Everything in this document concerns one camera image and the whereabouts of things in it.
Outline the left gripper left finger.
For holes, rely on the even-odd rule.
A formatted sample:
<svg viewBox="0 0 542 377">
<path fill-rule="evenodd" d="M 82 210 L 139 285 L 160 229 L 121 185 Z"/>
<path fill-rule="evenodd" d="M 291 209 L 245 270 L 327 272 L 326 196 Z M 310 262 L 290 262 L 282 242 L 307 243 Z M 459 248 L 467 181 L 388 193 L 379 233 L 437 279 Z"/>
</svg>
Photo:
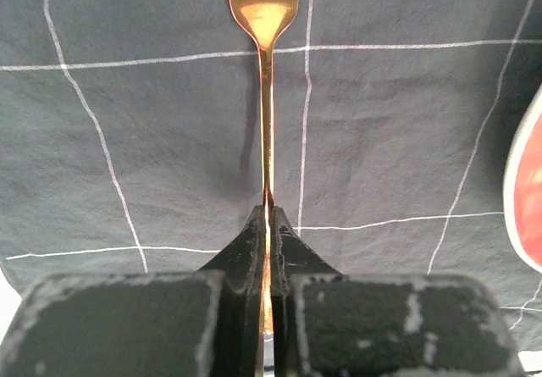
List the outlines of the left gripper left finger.
<svg viewBox="0 0 542 377">
<path fill-rule="evenodd" d="M 51 274 L 23 297 L 4 376 L 260 376 L 264 213 L 194 272 Z"/>
</svg>

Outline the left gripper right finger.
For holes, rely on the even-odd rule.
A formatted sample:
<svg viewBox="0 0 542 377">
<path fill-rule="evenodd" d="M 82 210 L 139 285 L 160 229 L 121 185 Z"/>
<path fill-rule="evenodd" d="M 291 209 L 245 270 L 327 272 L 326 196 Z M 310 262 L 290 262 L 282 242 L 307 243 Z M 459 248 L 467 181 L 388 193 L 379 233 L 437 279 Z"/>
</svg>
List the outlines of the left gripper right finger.
<svg viewBox="0 0 542 377">
<path fill-rule="evenodd" d="M 499 305 L 456 274 L 342 274 L 271 214 L 278 376 L 522 376 Z"/>
</svg>

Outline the dark grey checked cloth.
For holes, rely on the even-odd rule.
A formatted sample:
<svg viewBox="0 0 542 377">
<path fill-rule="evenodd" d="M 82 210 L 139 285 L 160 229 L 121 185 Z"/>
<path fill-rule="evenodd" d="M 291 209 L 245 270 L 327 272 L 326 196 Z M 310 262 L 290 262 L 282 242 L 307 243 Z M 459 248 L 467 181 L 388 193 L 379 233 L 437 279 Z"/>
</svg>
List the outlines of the dark grey checked cloth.
<svg viewBox="0 0 542 377">
<path fill-rule="evenodd" d="M 300 0 L 275 62 L 275 198 L 345 273 L 483 281 L 541 347 L 501 182 L 541 0 Z M 193 270 L 260 203 L 255 47 L 228 0 L 1 0 L 1 262 Z"/>
</svg>

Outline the red and teal plate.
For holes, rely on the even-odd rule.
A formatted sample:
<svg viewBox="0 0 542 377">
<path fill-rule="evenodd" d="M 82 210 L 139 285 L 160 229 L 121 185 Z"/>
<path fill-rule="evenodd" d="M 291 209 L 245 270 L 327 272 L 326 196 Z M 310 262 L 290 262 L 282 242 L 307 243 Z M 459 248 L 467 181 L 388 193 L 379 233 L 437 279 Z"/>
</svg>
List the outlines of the red and teal plate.
<svg viewBox="0 0 542 377">
<path fill-rule="evenodd" d="M 503 178 L 506 231 L 516 254 L 541 271 L 541 91 L 523 116 Z"/>
</svg>

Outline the gold fork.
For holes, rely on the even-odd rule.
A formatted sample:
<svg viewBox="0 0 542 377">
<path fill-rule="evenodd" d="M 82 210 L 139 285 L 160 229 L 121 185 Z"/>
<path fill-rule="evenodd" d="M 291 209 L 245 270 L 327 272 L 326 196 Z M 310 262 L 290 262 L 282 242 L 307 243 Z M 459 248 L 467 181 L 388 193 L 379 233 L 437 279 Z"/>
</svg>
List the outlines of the gold fork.
<svg viewBox="0 0 542 377">
<path fill-rule="evenodd" d="M 299 0 L 229 0 L 238 25 L 257 47 L 260 81 L 260 138 L 263 176 L 265 256 L 263 335 L 274 333 L 271 299 L 271 216 L 274 207 L 274 47 L 297 15 Z"/>
</svg>

